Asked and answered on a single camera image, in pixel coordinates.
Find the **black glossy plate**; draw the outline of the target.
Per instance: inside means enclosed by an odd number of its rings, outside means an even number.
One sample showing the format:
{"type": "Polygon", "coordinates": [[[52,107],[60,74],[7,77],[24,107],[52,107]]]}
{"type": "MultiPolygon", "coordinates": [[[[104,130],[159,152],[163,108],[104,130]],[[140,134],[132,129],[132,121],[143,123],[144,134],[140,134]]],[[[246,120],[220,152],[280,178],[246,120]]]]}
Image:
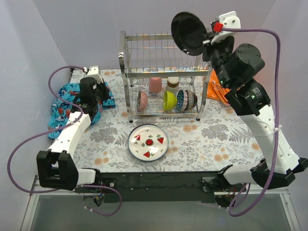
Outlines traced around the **black glossy plate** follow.
{"type": "Polygon", "coordinates": [[[203,53],[207,31],[202,21],[193,13],[180,12],[171,22],[171,34],[177,47],[190,56],[203,53]]]}

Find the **pink patterned bowl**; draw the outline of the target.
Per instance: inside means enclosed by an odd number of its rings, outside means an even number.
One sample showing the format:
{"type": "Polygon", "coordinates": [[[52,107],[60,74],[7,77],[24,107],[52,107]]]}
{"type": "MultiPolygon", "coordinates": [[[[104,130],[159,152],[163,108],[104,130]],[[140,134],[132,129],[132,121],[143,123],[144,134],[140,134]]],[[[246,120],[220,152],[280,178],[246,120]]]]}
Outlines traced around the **pink patterned bowl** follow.
{"type": "Polygon", "coordinates": [[[139,91],[137,96],[137,111],[143,112],[148,105],[148,95],[144,91],[139,91]]]}

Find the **beige bowl with patterned outside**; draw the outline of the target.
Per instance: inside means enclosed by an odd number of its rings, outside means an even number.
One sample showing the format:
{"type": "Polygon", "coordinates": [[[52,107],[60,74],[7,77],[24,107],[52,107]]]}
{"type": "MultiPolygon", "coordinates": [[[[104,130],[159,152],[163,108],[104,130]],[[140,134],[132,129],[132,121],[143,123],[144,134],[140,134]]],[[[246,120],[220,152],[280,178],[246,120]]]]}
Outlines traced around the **beige bowl with patterned outside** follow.
{"type": "Polygon", "coordinates": [[[198,99],[193,91],[186,90],[185,92],[187,93],[187,100],[188,100],[185,111],[190,111],[197,105],[198,99]]]}

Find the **pink plastic cup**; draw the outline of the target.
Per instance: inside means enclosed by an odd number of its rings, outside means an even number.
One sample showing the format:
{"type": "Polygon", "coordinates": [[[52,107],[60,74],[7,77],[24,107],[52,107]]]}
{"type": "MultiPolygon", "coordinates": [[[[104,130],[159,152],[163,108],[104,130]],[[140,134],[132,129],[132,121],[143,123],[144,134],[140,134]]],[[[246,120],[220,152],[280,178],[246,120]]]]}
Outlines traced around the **pink plastic cup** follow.
{"type": "Polygon", "coordinates": [[[149,92],[157,94],[162,89],[162,79],[160,77],[152,77],[149,80],[149,92]]]}

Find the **white brown steel cup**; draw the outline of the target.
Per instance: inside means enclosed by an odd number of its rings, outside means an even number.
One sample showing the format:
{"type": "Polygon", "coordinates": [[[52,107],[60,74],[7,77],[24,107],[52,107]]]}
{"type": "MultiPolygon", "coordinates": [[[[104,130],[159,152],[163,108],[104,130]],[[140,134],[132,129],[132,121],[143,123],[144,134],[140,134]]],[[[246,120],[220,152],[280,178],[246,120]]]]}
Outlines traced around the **white brown steel cup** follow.
{"type": "Polygon", "coordinates": [[[180,82],[179,77],[168,77],[166,90],[172,93],[176,93],[179,90],[179,82],[180,82]]]}

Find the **white blue patterned bowl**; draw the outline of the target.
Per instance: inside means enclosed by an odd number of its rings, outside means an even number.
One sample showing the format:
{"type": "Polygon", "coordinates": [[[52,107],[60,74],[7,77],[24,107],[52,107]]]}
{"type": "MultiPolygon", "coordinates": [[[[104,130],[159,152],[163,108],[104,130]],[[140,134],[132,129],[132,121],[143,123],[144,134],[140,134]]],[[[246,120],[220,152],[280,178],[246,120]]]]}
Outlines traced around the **white blue patterned bowl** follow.
{"type": "Polygon", "coordinates": [[[185,90],[180,90],[177,94],[176,109],[178,112],[182,112],[186,109],[188,104],[188,96],[185,90]]]}

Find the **lime green bowl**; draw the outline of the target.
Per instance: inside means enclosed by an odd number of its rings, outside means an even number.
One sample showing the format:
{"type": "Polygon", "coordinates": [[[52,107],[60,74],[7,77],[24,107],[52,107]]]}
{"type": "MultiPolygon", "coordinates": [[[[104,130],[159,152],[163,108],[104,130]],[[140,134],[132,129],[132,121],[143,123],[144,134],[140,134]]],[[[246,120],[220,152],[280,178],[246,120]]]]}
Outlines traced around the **lime green bowl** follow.
{"type": "Polygon", "coordinates": [[[177,104],[177,97],[170,91],[165,91],[163,96],[164,111],[171,111],[177,104]]]}

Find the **white plate with strawberry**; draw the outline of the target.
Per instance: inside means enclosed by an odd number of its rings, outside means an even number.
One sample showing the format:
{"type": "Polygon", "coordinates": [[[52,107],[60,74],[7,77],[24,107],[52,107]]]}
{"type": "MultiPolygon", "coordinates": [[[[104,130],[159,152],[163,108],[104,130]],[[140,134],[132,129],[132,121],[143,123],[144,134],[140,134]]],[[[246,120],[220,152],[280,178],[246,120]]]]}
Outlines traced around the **white plate with strawberry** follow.
{"type": "Polygon", "coordinates": [[[157,125],[143,124],[134,128],[128,137],[130,153],[140,161],[153,162],[168,151],[167,133],[157,125]]]}

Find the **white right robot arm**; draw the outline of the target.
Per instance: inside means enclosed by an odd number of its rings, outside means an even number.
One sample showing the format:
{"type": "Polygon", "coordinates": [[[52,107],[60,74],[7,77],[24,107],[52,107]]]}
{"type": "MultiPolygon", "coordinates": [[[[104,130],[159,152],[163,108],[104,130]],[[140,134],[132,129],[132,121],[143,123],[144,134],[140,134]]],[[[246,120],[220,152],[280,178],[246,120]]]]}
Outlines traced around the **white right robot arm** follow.
{"type": "Polygon", "coordinates": [[[264,189],[286,187],[296,173],[307,169],[306,158],[290,147],[279,128],[279,107],[272,106],[264,87],[254,76],[264,67],[257,47],[245,43],[234,48],[235,29],[223,28],[204,46],[203,60],[214,68],[226,99],[251,130],[264,157],[251,165],[228,165],[219,171],[208,186],[229,191],[236,184],[253,183],[264,189]]]}

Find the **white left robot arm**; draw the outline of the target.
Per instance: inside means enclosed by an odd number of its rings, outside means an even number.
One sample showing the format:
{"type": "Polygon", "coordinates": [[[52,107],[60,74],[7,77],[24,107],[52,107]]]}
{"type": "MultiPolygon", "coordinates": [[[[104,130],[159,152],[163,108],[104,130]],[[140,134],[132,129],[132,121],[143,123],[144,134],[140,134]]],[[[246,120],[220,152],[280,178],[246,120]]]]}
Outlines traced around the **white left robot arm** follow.
{"type": "Polygon", "coordinates": [[[98,119],[100,104],[110,99],[109,89],[101,76],[84,77],[80,92],[73,99],[78,107],[71,110],[67,127],[46,151],[37,154],[39,183],[44,188],[73,190],[86,185],[93,193],[102,188],[99,171],[91,168],[78,169],[72,155],[86,129],[98,119]]]}

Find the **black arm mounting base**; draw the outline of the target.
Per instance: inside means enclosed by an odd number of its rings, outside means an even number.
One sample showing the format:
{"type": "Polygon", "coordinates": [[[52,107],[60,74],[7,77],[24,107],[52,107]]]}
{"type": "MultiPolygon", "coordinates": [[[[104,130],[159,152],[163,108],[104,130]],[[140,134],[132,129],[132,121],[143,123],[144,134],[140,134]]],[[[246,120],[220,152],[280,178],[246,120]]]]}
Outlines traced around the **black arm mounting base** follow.
{"type": "Polygon", "coordinates": [[[208,183],[216,171],[197,172],[128,172],[100,173],[102,186],[117,190],[123,202],[182,202],[215,203],[215,193],[228,192],[212,189],[208,183]]]}

